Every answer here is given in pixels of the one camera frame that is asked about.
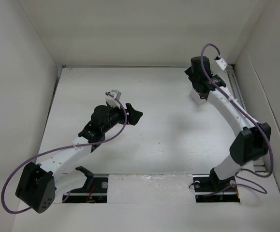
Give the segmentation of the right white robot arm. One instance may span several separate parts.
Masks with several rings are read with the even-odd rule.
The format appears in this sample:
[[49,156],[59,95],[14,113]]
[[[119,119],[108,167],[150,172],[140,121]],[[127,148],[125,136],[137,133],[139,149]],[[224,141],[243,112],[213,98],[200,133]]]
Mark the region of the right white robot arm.
[[222,163],[211,169],[205,183],[208,190],[220,192],[226,184],[251,161],[272,154],[270,145],[271,127],[251,117],[231,95],[226,83],[219,75],[213,75],[209,59],[191,58],[191,66],[185,71],[196,97],[212,104],[232,128],[235,140],[229,155]]

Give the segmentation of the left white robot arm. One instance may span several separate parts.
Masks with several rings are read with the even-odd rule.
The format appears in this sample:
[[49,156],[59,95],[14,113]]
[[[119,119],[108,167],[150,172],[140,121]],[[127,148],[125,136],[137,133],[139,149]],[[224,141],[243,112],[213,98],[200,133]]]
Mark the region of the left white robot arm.
[[115,125],[134,126],[142,116],[143,113],[134,110],[131,104],[122,106],[118,100],[95,107],[91,120],[70,146],[56,148],[56,155],[39,164],[29,162],[24,166],[16,197],[35,212],[43,213],[59,192],[74,189],[75,183],[71,181],[65,181],[60,187],[57,184],[63,174],[83,157],[82,149],[90,146],[94,151],[102,143],[108,142],[105,134]]

